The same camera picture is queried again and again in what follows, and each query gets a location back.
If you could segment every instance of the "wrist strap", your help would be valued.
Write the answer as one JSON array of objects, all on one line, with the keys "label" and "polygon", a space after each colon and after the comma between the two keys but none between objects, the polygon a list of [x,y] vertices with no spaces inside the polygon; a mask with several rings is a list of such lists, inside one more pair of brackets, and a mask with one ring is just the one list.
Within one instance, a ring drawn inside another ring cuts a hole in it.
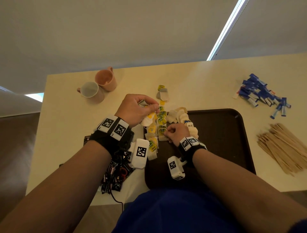
[{"label": "wrist strap", "polygon": [[97,125],[90,140],[102,145],[113,158],[117,151],[129,149],[133,135],[129,124],[123,119],[117,116],[108,116]]},{"label": "wrist strap", "polygon": [[180,161],[187,161],[187,164],[191,167],[194,167],[192,158],[198,149],[206,149],[207,147],[205,144],[203,144],[201,141],[194,137],[184,137],[178,146],[178,149],[180,153],[182,154],[182,157],[180,158]]}]

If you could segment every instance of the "floor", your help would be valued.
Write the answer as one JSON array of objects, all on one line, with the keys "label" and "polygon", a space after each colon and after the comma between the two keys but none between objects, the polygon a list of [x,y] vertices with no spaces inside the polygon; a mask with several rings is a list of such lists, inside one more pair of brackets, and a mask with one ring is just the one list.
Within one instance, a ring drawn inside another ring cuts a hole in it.
[{"label": "floor", "polygon": [[[0,221],[25,196],[39,113],[0,118]],[[307,191],[286,192],[307,207]],[[75,232],[109,233],[122,212],[121,204],[91,206]]]}]

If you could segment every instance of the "white table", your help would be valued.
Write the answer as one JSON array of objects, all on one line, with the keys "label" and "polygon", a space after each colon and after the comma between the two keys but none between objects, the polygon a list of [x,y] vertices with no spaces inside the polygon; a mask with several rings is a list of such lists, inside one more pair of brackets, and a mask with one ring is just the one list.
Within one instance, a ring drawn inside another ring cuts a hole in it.
[{"label": "white table", "polygon": [[[188,110],[233,108],[241,113],[257,175],[276,189],[307,189],[307,171],[292,177],[258,145],[256,135],[270,123],[283,123],[307,144],[307,53],[230,60],[202,61],[115,69],[118,87],[106,94],[98,105],[89,105],[76,92],[96,71],[49,75],[41,109],[27,193],[67,161],[83,145],[83,138],[108,114],[114,114],[127,93],[155,97],[159,84],[168,88],[166,110],[184,106]],[[273,108],[261,104],[253,108],[247,101],[232,96],[250,73],[268,83],[279,96],[287,97],[292,108],[287,117],[269,118]],[[141,126],[133,128],[143,137]],[[123,183],[117,200],[133,201],[147,191],[144,170],[136,170]],[[97,193],[92,205],[115,204],[108,194]]]}]

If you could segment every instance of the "white mug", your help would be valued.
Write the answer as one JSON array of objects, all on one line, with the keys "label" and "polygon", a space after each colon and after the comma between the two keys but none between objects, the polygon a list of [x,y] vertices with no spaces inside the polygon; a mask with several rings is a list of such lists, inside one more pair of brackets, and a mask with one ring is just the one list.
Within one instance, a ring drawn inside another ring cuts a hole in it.
[{"label": "white mug", "polygon": [[179,158],[172,156],[168,158],[167,163],[173,179],[181,180],[185,178],[185,172],[182,166],[185,165],[187,161],[181,162]]},{"label": "white mug", "polygon": [[95,82],[86,82],[81,88],[77,88],[77,92],[81,93],[85,98],[90,98],[96,103],[104,100],[104,93],[102,88]]}]

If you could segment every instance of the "black cable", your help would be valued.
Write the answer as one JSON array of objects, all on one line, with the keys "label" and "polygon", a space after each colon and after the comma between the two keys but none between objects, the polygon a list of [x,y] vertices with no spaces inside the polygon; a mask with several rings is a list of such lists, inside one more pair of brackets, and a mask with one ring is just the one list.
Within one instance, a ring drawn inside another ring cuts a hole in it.
[{"label": "black cable", "polygon": [[114,198],[114,196],[113,196],[113,194],[112,194],[112,189],[111,189],[111,187],[110,187],[110,193],[111,193],[111,196],[113,197],[113,199],[117,202],[117,203],[121,203],[122,204],[122,212],[124,211],[124,204],[122,203],[122,202],[120,202],[120,201],[117,201],[115,198]]}]

